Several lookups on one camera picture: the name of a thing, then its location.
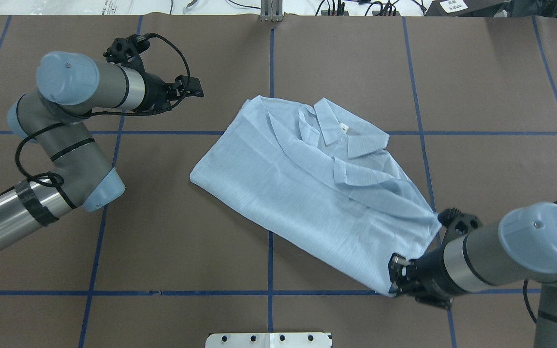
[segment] white sticker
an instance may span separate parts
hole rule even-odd
[[[339,122],[339,125],[341,125],[341,128],[343,128],[343,132],[347,133],[347,131],[350,130],[350,126],[345,125],[345,123]]]
[[[440,6],[442,6],[442,9],[444,9],[446,13],[455,13],[468,8],[464,0],[440,1]]]
[[[117,13],[117,0],[104,0],[102,7],[102,14],[115,14]]]

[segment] light blue shirt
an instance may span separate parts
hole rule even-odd
[[[389,135],[322,99],[256,97],[191,181],[246,218],[388,295],[392,253],[418,258],[437,214],[387,152]]]

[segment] table surface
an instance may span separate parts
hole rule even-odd
[[[246,99],[327,97],[391,135],[388,150],[436,211],[491,223],[557,200],[557,20],[0,16],[0,191],[22,178],[6,113],[35,88],[40,57],[102,59],[136,32],[172,40],[205,97],[87,121],[127,190],[0,252],[0,347],[202,347],[209,333],[266,331],[332,332],[335,347],[532,346],[520,282],[448,312],[375,295],[188,175]],[[144,61],[165,80],[183,73],[161,43]],[[37,145],[22,161],[51,168]],[[539,284],[529,291],[538,306]]]

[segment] light blue joint cap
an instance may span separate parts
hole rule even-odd
[[[20,99],[22,97],[20,97],[16,103],[14,103],[12,105],[12,107],[8,110],[8,114],[7,114],[7,121],[8,121],[8,127],[10,127],[10,130],[18,135],[21,139],[25,139],[26,137],[28,137],[27,133],[25,133],[25,131],[23,130],[23,128],[20,126],[20,123],[18,122],[18,113],[17,113],[17,108],[18,108],[18,102],[20,102]],[[36,139],[32,139],[29,141],[29,143],[37,143],[38,141]]]
[[[86,55],[53,51],[40,60],[36,79],[38,90],[49,101],[77,105],[96,92],[100,73]]]
[[[119,175],[117,175],[115,168],[113,168],[100,181],[87,200],[83,202],[83,207],[89,212],[97,211],[121,196],[125,189],[124,183],[119,178]]]
[[[531,271],[557,273],[557,204],[536,203],[500,220],[500,243],[508,255]]]

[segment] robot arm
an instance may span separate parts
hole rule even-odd
[[[168,84],[145,71],[139,55],[149,48],[148,40],[153,37],[176,49],[186,76]],[[156,115],[172,110],[185,97],[203,97],[199,80],[190,77],[179,49],[160,35],[118,38],[104,56],[108,62],[78,53],[49,53],[40,61],[37,90],[20,97],[10,109],[8,124],[24,139],[16,161],[26,180],[0,196],[0,250],[76,207],[96,211],[124,192],[111,160],[95,143],[84,119],[113,113]],[[92,113],[96,107],[133,113]],[[20,150],[29,141],[40,143],[55,166],[53,170],[32,176],[22,169]]]
[[[535,347],[557,347],[557,204],[536,203],[482,226],[447,209],[442,245],[417,260],[394,254],[388,264],[396,295],[451,308],[453,297],[521,279],[543,283]]]

